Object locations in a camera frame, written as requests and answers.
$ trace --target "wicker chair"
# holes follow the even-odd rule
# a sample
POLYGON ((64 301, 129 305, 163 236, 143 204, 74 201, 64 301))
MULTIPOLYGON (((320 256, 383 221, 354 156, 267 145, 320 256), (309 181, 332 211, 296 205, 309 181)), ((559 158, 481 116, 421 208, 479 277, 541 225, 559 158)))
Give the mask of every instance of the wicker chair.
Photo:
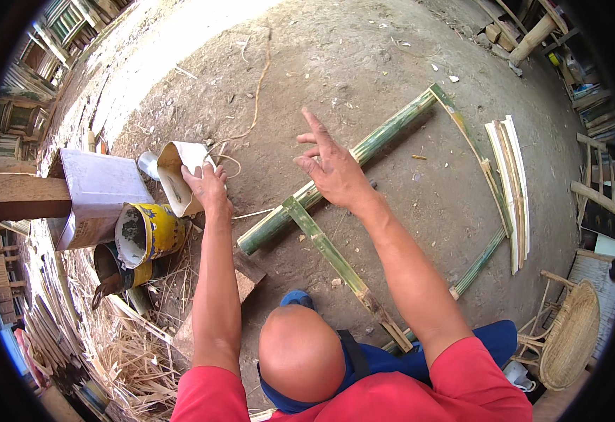
POLYGON ((560 391, 572 384, 587 366, 596 345, 601 312, 594 285, 586 278, 573 283, 548 271, 540 272, 547 278, 547 287, 537 315, 524 325, 518 334, 523 345, 521 352, 513 357, 521 363, 539 367, 539 379, 549 390, 560 391), (549 282, 565 284, 568 294, 562 303, 546 302, 549 282), (547 311, 557 311, 548 330, 533 335, 540 316, 547 311), (522 331, 532 324, 530 334, 522 331), (536 359, 523 359, 523 353, 531 350, 536 359))

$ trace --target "green bamboo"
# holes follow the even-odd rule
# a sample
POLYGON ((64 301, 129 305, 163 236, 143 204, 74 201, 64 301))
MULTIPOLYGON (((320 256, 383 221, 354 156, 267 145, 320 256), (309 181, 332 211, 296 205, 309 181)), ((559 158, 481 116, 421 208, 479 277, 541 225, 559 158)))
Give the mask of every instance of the green bamboo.
MULTIPOLYGON (((432 85, 406 107, 390 117, 379 128, 372 131, 370 135, 351 150, 359 165, 365 164, 375 156, 396 134, 408 127, 417 116, 435 103, 437 97, 430 91, 433 87, 438 88, 436 84, 432 85)), ((317 190, 314 181, 308 182, 298 192, 293 194, 292 197, 296 198, 298 203, 305 209, 312 207, 323 198, 322 194, 317 190)), ((245 254, 251 255, 263 243, 275 237, 290 221, 291 217, 284 207, 280 205, 240 236, 237 239, 237 244, 245 254)))
POLYGON ((302 205, 294 197, 287 198, 282 204, 287 214, 298 224, 298 227, 303 230, 305 235, 312 241, 314 246, 319 249, 324 258, 329 261, 329 264, 341 276, 345 284, 347 284, 354 295, 359 299, 365 308, 373 315, 376 321, 382 325, 382 328, 392 337, 397 347, 407 352, 411 350, 411 343, 401 332, 399 326, 394 322, 392 317, 387 313, 382 303, 368 289, 368 286, 362 281, 354 269, 347 263, 345 258, 336 249, 326 234, 322 232, 317 223, 312 219, 310 214, 303 208, 302 205))
MULTIPOLYGON (((497 229, 497 232, 493 235, 493 238, 486 245, 486 249, 481 252, 481 255, 476 258, 476 260, 472 263, 472 265, 467 269, 465 275, 462 276, 455 286, 451 288, 452 291, 455 291, 455 294, 459 298, 462 294, 467 290, 470 284, 474 281, 476 276, 481 272, 483 267, 486 266, 490 258, 493 256, 495 249, 505 238, 505 228, 500 226, 497 229)), ((410 328, 404 330, 404 335, 410 342, 416 341, 418 338, 415 334, 411 332, 410 328)), ((396 343, 389 342, 382 347, 384 350, 390 352, 391 354, 401 354, 401 350, 397 347, 396 343)))
POLYGON ((500 188, 498 186, 502 186, 502 183, 499 181, 499 176, 493 173, 493 169, 490 167, 490 160, 483 155, 481 149, 478 147, 476 140, 472 136, 472 132, 465 125, 465 120, 462 117, 462 114, 457 110, 453 101, 441 90, 441 88, 434 84, 429 87, 429 90, 432 91, 435 98, 446 110, 446 112, 451 116, 451 119, 457 125, 457 128, 462 133, 462 136, 465 137, 467 143, 472 148, 476 159, 478 159, 479 165, 483 174, 486 176, 486 181, 488 182, 488 186, 490 188, 490 192, 493 194, 493 198, 495 198, 495 203, 497 204, 497 210, 500 213, 500 218, 502 219, 502 224, 506 229, 507 237, 512 234, 514 228, 512 227, 512 222, 509 220, 509 210, 507 208, 507 203, 505 202, 505 198, 500 192, 500 188))

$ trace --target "hand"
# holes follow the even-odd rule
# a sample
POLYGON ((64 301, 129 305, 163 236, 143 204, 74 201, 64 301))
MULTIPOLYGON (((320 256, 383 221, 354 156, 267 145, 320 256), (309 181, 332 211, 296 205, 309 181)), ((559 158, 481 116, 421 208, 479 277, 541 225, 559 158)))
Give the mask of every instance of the hand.
POLYGON ((202 204, 205 215, 224 212, 233 216, 233 203, 228 199, 225 190, 225 181, 228 178, 223 166, 214 167, 204 163, 204 170, 200 166, 195 167, 195 175, 190 174, 188 167, 181 166, 184 181, 193 190, 195 198, 202 204))
POLYGON ((302 156, 293 159, 293 162, 312 178, 319 192, 330 203, 345 207, 356 214, 358 206, 377 196, 376 191, 368 183, 362 168, 349 151, 331 138, 324 125, 306 107, 303 107, 302 112, 312 133, 299 135, 296 139, 299 144, 310 143, 317 146, 305 151, 302 156), (321 163, 313 159, 315 156, 321 157, 321 163))

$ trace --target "man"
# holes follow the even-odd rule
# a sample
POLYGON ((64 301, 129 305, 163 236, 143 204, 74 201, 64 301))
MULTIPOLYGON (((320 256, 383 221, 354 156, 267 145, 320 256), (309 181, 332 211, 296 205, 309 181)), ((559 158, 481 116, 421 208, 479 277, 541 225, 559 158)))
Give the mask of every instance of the man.
MULTIPOLYGON (((324 198, 367 229, 392 299, 420 343, 396 358, 347 332, 338 338, 306 293, 290 292, 268 316, 258 344, 261 386, 279 409, 272 420, 530 421, 530 403, 499 368, 514 352, 514 324, 472 332, 442 277, 349 152, 307 109, 303 116, 311 132, 298 143, 316 146, 294 162, 324 198)), ((183 177, 207 221, 193 299, 193 368, 180 379, 172 420, 248 421, 227 176, 205 165, 195 175, 184 167, 183 177)))

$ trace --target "ground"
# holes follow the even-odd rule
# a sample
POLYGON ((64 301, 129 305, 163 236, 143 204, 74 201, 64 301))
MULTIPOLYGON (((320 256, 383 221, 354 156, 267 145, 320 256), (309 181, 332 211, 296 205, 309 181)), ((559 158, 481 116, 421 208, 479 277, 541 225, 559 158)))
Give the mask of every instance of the ground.
MULTIPOLYGON (((308 181, 291 161, 304 149, 295 136, 308 130, 301 107, 308 106, 338 142, 353 147, 436 82, 491 158, 484 123, 506 114, 514 119, 528 179, 531 253, 512 276, 509 242, 503 242, 458 303, 472 327, 505 318, 521 326, 537 312, 544 286, 540 270, 566 275, 578 245, 569 186, 580 176, 575 133, 581 123, 544 57, 533 54, 522 63, 524 75, 518 78, 505 61, 472 41, 487 21, 479 13, 468 0, 137 0, 78 60, 48 142, 86 143, 81 128, 107 77, 92 129, 108 141, 112 155, 135 159, 147 150, 159 154, 171 140, 218 141, 242 133, 253 120, 255 99, 247 94, 255 94, 272 31, 258 124, 226 149, 241 164, 241 173, 227 186, 235 215, 244 215, 277 206, 308 181), (175 65, 197 80, 177 73, 175 65)), ((476 158, 448 115, 436 105, 421 119, 416 131, 407 132, 365 171, 450 284, 481 253, 500 219, 476 158)), ((228 173, 237 172, 232 161, 222 164, 228 173)), ((158 183, 146 181, 156 200, 166 201, 158 183)), ((312 214, 405 328, 361 224, 326 203, 312 214)), ((234 220, 234 238, 260 218, 234 220)), ((299 241, 299 234, 292 225, 252 256, 268 276, 242 309, 240 364, 249 408, 270 407, 261 389, 254 389, 258 334, 289 290, 308 291, 320 315, 334 328, 350 330, 357 341, 388 342, 346 286, 331 286, 336 273, 310 241, 299 241)), ((193 238, 187 250, 195 269, 200 240, 193 238)), ((156 286, 160 294, 168 290, 169 297, 159 298, 164 303, 160 310, 175 318, 170 323, 165 318, 162 326, 178 327, 189 309, 180 299, 196 283, 190 277, 185 287, 182 278, 174 281, 175 286, 156 286)))

